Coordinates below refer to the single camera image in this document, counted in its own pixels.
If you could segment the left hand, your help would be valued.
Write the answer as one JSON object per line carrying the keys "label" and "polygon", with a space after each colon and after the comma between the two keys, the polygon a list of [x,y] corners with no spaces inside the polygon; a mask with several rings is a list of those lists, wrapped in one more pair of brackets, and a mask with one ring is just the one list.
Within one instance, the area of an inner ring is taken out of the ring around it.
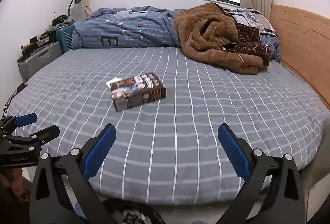
{"label": "left hand", "polygon": [[5,170],[1,173],[1,182],[5,188],[11,188],[18,197],[24,193],[22,168]]}

